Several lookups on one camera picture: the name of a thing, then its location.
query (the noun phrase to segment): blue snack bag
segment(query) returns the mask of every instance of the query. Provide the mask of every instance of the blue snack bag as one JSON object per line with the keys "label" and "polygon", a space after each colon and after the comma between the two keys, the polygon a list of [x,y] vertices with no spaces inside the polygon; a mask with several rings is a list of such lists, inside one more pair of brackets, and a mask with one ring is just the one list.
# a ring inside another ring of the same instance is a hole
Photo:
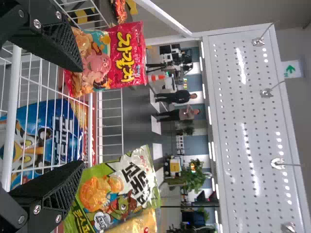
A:
{"label": "blue snack bag", "polygon": [[[52,166],[84,160],[86,117],[85,105],[66,99],[42,101],[18,108],[11,189],[50,171]],[[3,157],[6,156],[6,121],[7,115],[0,117],[0,174]]]}

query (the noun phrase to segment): man in black suit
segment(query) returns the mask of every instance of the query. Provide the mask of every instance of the man in black suit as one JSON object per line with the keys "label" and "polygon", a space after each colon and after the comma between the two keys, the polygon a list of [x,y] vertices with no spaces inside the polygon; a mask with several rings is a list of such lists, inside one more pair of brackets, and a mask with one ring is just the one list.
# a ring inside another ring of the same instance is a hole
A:
{"label": "man in black suit", "polygon": [[176,91],[175,93],[156,94],[155,97],[156,98],[164,97],[161,99],[156,99],[155,102],[161,101],[170,104],[170,103],[187,103],[190,99],[195,99],[198,96],[195,93],[190,94],[189,91],[187,90],[179,90]]}

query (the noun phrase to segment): man in white shirt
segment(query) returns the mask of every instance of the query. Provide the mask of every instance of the man in white shirt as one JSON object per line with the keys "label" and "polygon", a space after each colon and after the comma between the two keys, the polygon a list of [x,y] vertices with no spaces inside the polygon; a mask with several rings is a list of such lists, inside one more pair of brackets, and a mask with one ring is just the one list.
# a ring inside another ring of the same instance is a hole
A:
{"label": "man in white shirt", "polygon": [[164,112],[158,114],[158,116],[168,116],[166,118],[161,118],[157,122],[163,121],[174,121],[174,120],[192,120],[195,115],[200,113],[200,109],[193,109],[190,105],[187,108],[175,109],[169,112]]}

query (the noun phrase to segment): pegboard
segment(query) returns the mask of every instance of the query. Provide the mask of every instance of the pegboard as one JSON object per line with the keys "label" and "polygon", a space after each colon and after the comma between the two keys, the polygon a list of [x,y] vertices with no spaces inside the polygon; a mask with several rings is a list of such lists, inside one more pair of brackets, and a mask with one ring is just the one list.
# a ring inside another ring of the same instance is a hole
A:
{"label": "pegboard", "polygon": [[288,164],[299,159],[296,146],[293,148],[294,136],[289,135],[293,125],[288,121],[285,83],[275,87],[270,98],[260,95],[261,90],[283,79],[277,75],[280,60],[275,54],[277,44],[273,48],[271,41],[276,38],[270,33],[264,35],[262,47],[251,43],[262,30],[203,38],[217,173],[221,177],[218,184],[222,187],[221,218],[228,227],[224,232],[279,233],[282,224],[293,222],[296,232],[302,233],[307,232],[306,221],[310,223],[301,211],[306,203],[299,202],[297,180],[301,182],[301,173],[292,166],[283,170],[271,166],[275,158]]}

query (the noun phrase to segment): perforated panel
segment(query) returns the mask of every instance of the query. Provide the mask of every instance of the perforated panel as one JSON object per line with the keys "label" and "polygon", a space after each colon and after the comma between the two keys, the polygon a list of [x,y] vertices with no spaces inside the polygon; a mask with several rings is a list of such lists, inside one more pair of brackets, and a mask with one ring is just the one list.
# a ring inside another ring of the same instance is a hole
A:
{"label": "perforated panel", "polygon": [[252,39],[262,30],[208,37],[217,129],[231,233],[279,233],[294,222],[305,232],[293,167],[272,168],[274,158],[291,164],[279,86],[264,99],[260,90],[278,83],[269,32],[265,45]]}

